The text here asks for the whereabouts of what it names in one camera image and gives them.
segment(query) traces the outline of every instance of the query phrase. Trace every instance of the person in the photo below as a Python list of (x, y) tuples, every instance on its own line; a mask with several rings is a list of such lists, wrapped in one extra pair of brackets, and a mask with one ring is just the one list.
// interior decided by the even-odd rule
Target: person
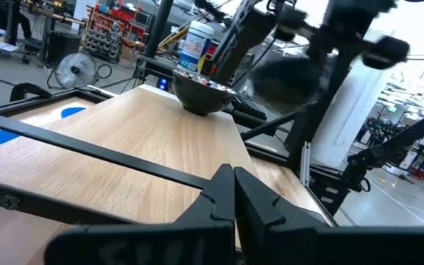
[[(4, 6), (3, 0), (0, 0), (0, 29), (6, 30), (7, 29), (7, 19), (8, 19), (8, 10)], [(18, 15), (18, 24), (22, 27), (22, 32), (24, 33), (24, 38), (26, 40), (33, 40), (32, 39), (32, 30), (30, 29), (30, 21), (29, 19), (19, 13)]]

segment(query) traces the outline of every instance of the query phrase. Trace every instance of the cardboard box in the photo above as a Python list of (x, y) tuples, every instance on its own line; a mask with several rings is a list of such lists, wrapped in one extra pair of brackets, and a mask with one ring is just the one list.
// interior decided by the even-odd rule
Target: cardboard box
[(130, 60), (133, 52), (133, 48), (123, 45), (121, 50), (121, 59)]

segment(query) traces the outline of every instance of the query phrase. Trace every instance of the black metal frame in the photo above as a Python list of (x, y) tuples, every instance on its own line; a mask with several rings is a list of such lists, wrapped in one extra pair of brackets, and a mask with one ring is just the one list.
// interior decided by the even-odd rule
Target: black metal frame
[(312, 181), (306, 187), (311, 196), (316, 198), (319, 206), (325, 209), (325, 214), (334, 216), (347, 194), (350, 192), (343, 172), (329, 166), (310, 165)]
[[(141, 172), (152, 174), (156, 177), (171, 180), (192, 188), (203, 189), (209, 182), (209, 180), (201, 177), (180, 172), (175, 169), (170, 169), (168, 167), (125, 155), (110, 149), (105, 149), (94, 144), (89, 144), (56, 132), (28, 125), (20, 121), (5, 118), (47, 106), (71, 97), (79, 97), (97, 104), (110, 99), (112, 96), (91, 89), (72, 88), (66, 91), (53, 93), (50, 96), (43, 93), (41, 96), (32, 97), (30, 99), (15, 100), (9, 104), (0, 106), (0, 129), (110, 163), (115, 163), (120, 166), (125, 166), (130, 169), (139, 170)], [(272, 152), (268, 150), (251, 146), (248, 143), (245, 143), (245, 146), (251, 155), (255, 154), (258, 158), (265, 158), (273, 155)], [(284, 156), (276, 155), (275, 162), (277, 164), (283, 165), (285, 160), (286, 158)], [(332, 225), (337, 226), (337, 223), (332, 220), (331, 215), (326, 212), (325, 208), (322, 207), (318, 200), (316, 199), (315, 201), (321, 207), (322, 211), (326, 213), (327, 218), (332, 221)], [(117, 216), (100, 213), (93, 209), (72, 205), (67, 202), (58, 201), (2, 184), (0, 184), (0, 206), (9, 210), (22, 211), (24, 213), (69, 224), (135, 224), (132, 220), (126, 220)]]
[(290, 113), (290, 114), (284, 115), (282, 117), (279, 117), (277, 119), (269, 121), (265, 124), (257, 126), (254, 129), (251, 129), (247, 132), (241, 133), (241, 139), (243, 141), (247, 141), (247, 140), (250, 140), (253, 137), (256, 137), (260, 134), (266, 133), (270, 130), (273, 131), (273, 135), (274, 135), (276, 128), (278, 128), (279, 126), (286, 124), (290, 121), (295, 120), (298, 116), (301, 116), (301, 115), (302, 115), (302, 113)]

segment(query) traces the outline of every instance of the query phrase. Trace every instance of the black cable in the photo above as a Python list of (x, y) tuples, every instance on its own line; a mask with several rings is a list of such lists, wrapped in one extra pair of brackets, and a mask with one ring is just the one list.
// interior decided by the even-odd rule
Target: black cable
[(238, 83), (243, 77), (245, 77), (246, 75), (248, 75), (248, 73), (251, 71), (251, 69), (253, 69), (261, 59), (263, 59), (264, 55), (269, 51), (269, 49), (271, 49), (272, 44), (274, 44), (274, 41), (276, 39), (272, 39), (271, 43), (266, 47), (266, 49), (264, 50), (264, 52), (261, 54), (261, 56), (251, 65), (251, 67), (249, 67), (247, 69), (247, 71), (245, 71), (239, 78), (235, 79), (233, 81), (233, 84), (230, 86), (230, 88), (233, 88), (233, 86), (236, 85), (236, 83)]
[(205, 24), (207, 24), (207, 23), (209, 23), (209, 22), (212, 22), (212, 21), (214, 21), (214, 20), (212, 20), (212, 19), (209, 19), (208, 17), (207, 17), (207, 15), (206, 14), (204, 14), (204, 12), (200, 9), (200, 8), (197, 8), (197, 10), (199, 10), (199, 13), (200, 13), (200, 15), (205, 19)]
[[(107, 75), (105, 75), (105, 76), (101, 77), (101, 75), (99, 75), (99, 71), (100, 71), (102, 68), (105, 68), (105, 67), (107, 67), (107, 69), (109, 69), (109, 74), (107, 74)], [(109, 78), (109, 77), (110, 77), (110, 75), (112, 74), (112, 67), (110, 67), (107, 63), (103, 63), (103, 64), (101, 64), (100, 66), (98, 66), (98, 67), (97, 67), (96, 73), (97, 73), (97, 76), (98, 76), (100, 79), (107, 79), (107, 78)]]
[(166, 51), (166, 52), (162, 52), (162, 53), (157, 53), (156, 54), (158, 57), (162, 57), (164, 59), (170, 60), (173, 63), (177, 63), (177, 59), (175, 59), (174, 57), (172, 57), (172, 51)]
[(362, 189), (363, 191), (366, 191), (366, 192), (371, 191), (371, 183), (369, 182), (369, 180), (368, 180), (367, 178), (364, 178), (364, 179), (362, 179), (362, 182), (365, 182), (365, 183), (366, 183), (367, 188), (364, 188), (364, 187), (363, 187), (363, 185), (361, 184), (361, 189)]
[(130, 81), (132, 81), (132, 80), (133, 80), (133, 79), (130, 79), (130, 80), (129, 80), (129, 82), (127, 82), (127, 84), (125, 84), (124, 88), (122, 88), (121, 93), (124, 93), (125, 88), (127, 88), (127, 86), (130, 84)]

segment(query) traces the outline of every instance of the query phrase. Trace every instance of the metal pole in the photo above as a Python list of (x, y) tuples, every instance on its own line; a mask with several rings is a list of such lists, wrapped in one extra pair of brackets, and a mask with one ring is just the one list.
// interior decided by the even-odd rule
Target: metal pole
[(241, 133), (241, 139), (243, 141), (250, 140), (251, 138), (260, 135), (261, 133), (265, 133), (267, 130), (276, 130), (277, 127), (283, 125), (287, 122), (294, 120), (301, 113), (290, 113), (270, 122), (259, 125), (258, 127), (251, 129), (247, 132)]
[(158, 44), (160, 44), (161, 33), (163, 32), (169, 12), (173, 5), (173, 0), (161, 0), (160, 9), (153, 24), (152, 33), (150, 34), (148, 43), (145, 48), (145, 55), (154, 58)]
[(377, 120), (378, 121), (380, 121), (381, 120), (381, 116), (382, 116), (382, 113), (383, 113), (383, 111), (386, 109), (387, 107), (384, 105), (384, 106), (382, 106), (382, 108), (381, 108), (381, 111), (379, 112), (379, 114), (377, 115)]
[(135, 77), (129, 77), (129, 78), (126, 78), (126, 79), (122, 79), (122, 80), (119, 80), (119, 81), (115, 81), (114, 83), (111, 83), (111, 84), (100, 85), (100, 86), (99, 86), (99, 88), (110, 88), (111, 86), (118, 85), (118, 84), (123, 83), (123, 82), (127, 82), (127, 81), (129, 81), (129, 82), (130, 82), (130, 80), (132, 80), (132, 79), (134, 79), (134, 78), (135, 78)]
[(48, 10), (45, 10), (45, 9), (43, 9), (41, 7), (33, 7), (32, 8), (32, 11), (34, 13), (37, 13), (37, 14), (40, 14), (40, 15), (44, 15), (44, 16), (46, 16), (46, 18), (53, 18), (53, 19), (57, 19), (59, 21), (68, 21), (68, 22), (71, 22), (71, 23), (79, 24), (82, 27), (86, 27), (87, 26), (86, 25), (86, 21), (79, 20), (79, 19), (76, 19), (76, 18), (65, 17), (64, 15), (54, 14), (53, 12), (48, 11)]
[(397, 121), (397, 124), (399, 124), (402, 121), (403, 117), (405, 117), (405, 114), (407, 114), (407, 113), (410, 113), (410, 112), (409, 111), (403, 111), (402, 116)]
[(19, 8), (21, 7), (21, 0), (14, 0), (7, 2), (7, 28), (6, 28), (6, 43), (15, 45), (18, 40), (18, 21), (19, 21)]
[(45, 25), (43, 26), (42, 44), (40, 47), (40, 56), (42, 61), (46, 59), (47, 44), (49, 42), (49, 34), (55, 29), (55, 19), (48, 16), (45, 17)]

